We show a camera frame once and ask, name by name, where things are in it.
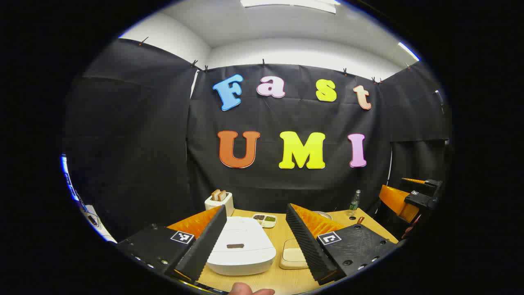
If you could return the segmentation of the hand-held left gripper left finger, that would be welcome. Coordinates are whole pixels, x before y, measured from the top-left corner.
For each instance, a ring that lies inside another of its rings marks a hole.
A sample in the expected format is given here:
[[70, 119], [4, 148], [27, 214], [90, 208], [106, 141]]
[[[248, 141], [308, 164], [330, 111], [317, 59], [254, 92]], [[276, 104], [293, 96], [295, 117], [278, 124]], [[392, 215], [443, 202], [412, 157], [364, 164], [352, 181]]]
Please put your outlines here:
[[117, 243], [116, 248], [159, 275], [193, 283], [226, 221], [225, 206], [215, 207], [168, 227], [152, 224]]

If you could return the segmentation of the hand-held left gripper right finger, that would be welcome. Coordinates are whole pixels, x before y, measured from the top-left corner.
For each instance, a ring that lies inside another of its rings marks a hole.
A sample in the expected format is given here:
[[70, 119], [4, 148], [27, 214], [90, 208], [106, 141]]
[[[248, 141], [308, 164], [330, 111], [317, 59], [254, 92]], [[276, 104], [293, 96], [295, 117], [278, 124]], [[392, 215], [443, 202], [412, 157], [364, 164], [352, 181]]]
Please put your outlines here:
[[286, 222], [319, 285], [355, 277], [399, 248], [363, 224], [345, 227], [294, 204]]

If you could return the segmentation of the white rice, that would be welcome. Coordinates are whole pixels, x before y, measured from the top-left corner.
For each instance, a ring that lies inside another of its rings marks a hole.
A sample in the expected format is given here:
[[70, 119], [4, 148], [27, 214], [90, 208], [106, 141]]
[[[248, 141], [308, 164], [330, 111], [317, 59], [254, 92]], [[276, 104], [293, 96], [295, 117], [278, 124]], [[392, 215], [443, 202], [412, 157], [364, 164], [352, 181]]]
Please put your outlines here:
[[285, 246], [282, 259], [286, 263], [305, 263], [305, 256], [299, 246]]

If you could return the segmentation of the clear rice container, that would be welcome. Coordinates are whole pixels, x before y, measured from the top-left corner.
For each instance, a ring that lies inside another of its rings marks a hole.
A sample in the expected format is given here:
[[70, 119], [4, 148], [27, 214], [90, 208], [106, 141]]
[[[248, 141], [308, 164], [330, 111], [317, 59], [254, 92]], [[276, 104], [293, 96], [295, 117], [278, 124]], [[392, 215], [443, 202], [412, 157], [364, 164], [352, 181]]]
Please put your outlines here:
[[[288, 247], [289, 246], [299, 246], [299, 243], [296, 241], [296, 239], [288, 239], [287, 241], [284, 242], [283, 248], [285, 246], [288, 246]], [[286, 263], [284, 262], [284, 260], [282, 259], [282, 254], [281, 254], [281, 260], [279, 263], [279, 267], [281, 267], [281, 269], [284, 269], [284, 270], [300, 270], [300, 269], [309, 268], [307, 265], [307, 262], [305, 263]]]

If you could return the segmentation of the white rice cooker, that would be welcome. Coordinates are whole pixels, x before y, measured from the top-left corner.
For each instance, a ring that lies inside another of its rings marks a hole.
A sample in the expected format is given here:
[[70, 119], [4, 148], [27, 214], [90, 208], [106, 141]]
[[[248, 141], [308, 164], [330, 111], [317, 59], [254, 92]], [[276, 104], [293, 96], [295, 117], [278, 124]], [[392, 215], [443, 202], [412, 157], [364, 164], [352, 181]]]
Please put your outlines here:
[[276, 249], [253, 218], [228, 217], [207, 266], [225, 276], [249, 276], [267, 271]]

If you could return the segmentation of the clear bottle green label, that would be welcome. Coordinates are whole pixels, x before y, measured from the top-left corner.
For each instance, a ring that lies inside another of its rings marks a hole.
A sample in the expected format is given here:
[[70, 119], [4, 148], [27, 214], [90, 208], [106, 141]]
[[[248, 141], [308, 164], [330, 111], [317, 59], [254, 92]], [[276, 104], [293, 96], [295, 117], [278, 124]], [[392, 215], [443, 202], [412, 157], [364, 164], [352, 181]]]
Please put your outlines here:
[[360, 189], [357, 189], [351, 202], [350, 202], [350, 207], [349, 207], [349, 210], [348, 210], [348, 216], [350, 218], [354, 217], [355, 214], [356, 214], [356, 211], [359, 207], [359, 204], [360, 204], [360, 201], [361, 201], [361, 190]]

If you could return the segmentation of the white toaster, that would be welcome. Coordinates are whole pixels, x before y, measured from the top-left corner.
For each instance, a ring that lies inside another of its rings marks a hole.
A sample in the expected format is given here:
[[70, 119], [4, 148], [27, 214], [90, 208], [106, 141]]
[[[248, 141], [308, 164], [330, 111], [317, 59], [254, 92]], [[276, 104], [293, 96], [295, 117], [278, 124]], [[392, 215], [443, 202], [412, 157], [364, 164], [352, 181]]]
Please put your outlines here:
[[231, 217], [234, 212], [234, 202], [233, 202], [233, 195], [231, 192], [227, 192], [227, 197], [222, 202], [217, 202], [211, 200], [211, 196], [207, 198], [204, 202], [206, 210], [213, 209], [215, 207], [221, 207], [225, 206], [225, 211], [228, 217]]

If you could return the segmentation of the white divided grain dish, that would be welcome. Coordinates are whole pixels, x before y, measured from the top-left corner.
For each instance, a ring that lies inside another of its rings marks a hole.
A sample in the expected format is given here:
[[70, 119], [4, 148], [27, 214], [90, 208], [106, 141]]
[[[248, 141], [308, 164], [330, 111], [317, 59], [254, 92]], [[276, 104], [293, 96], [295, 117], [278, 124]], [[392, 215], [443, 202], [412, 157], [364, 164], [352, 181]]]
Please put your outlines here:
[[255, 213], [251, 218], [255, 219], [263, 228], [273, 228], [277, 222], [275, 215], [267, 213]]

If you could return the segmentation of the black backdrop cloth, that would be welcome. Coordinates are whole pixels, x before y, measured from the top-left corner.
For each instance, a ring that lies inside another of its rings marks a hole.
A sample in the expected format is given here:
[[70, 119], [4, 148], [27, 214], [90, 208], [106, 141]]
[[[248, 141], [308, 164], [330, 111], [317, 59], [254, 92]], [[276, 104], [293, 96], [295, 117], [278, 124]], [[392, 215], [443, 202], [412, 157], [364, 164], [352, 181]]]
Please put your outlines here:
[[118, 39], [73, 82], [62, 153], [76, 192], [121, 241], [204, 210], [215, 189], [236, 209], [360, 207], [403, 177], [445, 180], [449, 112], [416, 62], [383, 82], [302, 65], [198, 71]]

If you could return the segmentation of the small ceiling light panel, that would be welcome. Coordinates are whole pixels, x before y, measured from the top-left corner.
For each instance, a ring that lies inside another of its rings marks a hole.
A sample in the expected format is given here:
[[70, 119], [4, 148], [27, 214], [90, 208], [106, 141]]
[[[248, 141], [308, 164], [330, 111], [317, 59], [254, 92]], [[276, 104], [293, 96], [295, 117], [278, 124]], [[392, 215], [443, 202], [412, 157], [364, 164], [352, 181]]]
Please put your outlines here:
[[402, 42], [398, 42], [398, 45], [400, 48], [402, 48], [407, 54], [409, 54], [410, 56], [412, 56], [412, 58], [414, 58], [415, 61], [419, 61], [420, 58], [417, 56], [417, 54], [415, 52], [413, 52], [410, 48], [408, 48], [404, 43]]

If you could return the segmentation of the large ceiling light panel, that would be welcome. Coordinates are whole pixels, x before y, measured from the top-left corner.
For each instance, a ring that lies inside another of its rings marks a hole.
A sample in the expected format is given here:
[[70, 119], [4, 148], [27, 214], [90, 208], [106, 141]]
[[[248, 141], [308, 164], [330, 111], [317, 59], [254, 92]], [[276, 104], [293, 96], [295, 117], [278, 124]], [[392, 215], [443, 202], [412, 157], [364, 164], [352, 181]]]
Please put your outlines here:
[[311, 8], [331, 14], [337, 12], [337, 6], [341, 5], [336, 0], [240, 0], [245, 8], [257, 6], [296, 6]]

